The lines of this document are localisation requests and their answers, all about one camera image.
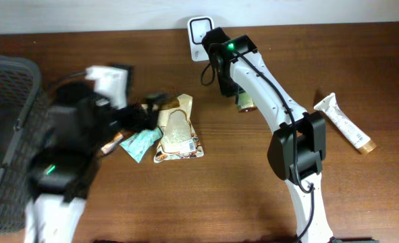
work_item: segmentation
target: wooden table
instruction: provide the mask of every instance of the wooden table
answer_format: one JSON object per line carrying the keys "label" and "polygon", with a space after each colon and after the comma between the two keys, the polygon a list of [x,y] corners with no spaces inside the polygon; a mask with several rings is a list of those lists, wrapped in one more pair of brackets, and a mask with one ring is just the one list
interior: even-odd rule
{"label": "wooden table", "polygon": [[[360,155],[327,124],[323,199],[337,238],[399,242],[399,22],[225,28],[247,34],[267,67],[313,111],[317,89],[377,143]],[[29,58],[45,84],[91,65],[135,65],[132,94],[164,88],[194,97],[192,123],[205,157],[137,164],[118,148],[103,161],[75,242],[242,242],[295,234],[286,185],[271,170],[271,133],[258,111],[237,113],[218,84],[204,87],[186,30],[0,36],[0,54]],[[0,236],[21,242],[22,234]]]}

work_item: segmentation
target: white wall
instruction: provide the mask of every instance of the white wall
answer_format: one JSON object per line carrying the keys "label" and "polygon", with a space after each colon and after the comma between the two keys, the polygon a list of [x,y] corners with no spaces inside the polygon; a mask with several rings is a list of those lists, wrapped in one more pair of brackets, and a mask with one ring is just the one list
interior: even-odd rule
{"label": "white wall", "polygon": [[0,0],[0,34],[399,21],[399,0]]}

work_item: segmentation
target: white tube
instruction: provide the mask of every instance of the white tube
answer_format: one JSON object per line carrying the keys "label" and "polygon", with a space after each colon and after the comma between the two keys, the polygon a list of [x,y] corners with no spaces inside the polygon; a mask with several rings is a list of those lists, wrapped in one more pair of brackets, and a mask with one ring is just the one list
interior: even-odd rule
{"label": "white tube", "polygon": [[331,93],[317,103],[313,109],[324,112],[361,154],[366,155],[376,148],[376,144],[370,137],[361,131],[361,129],[350,121],[343,111],[340,110],[337,105],[336,94]]}

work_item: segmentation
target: green led indicator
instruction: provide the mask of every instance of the green led indicator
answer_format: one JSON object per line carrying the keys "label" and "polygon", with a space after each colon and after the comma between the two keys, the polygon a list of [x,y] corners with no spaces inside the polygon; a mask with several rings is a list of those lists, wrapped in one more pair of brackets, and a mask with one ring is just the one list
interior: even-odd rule
{"label": "green led indicator", "polygon": [[49,173],[51,173],[54,169],[55,169],[55,165],[52,165],[52,167],[49,168],[49,169],[46,171],[46,174],[49,175]]}

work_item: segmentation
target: gray bin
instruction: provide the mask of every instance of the gray bin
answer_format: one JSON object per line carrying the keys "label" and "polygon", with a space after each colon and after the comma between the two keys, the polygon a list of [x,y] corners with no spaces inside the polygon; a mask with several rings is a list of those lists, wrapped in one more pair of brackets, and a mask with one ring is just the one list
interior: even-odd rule
{"label": "gray bin", "polygon": [[25,226],[26,166],[41,149],[48,105],[37,65],[0,56],[0,234]]}

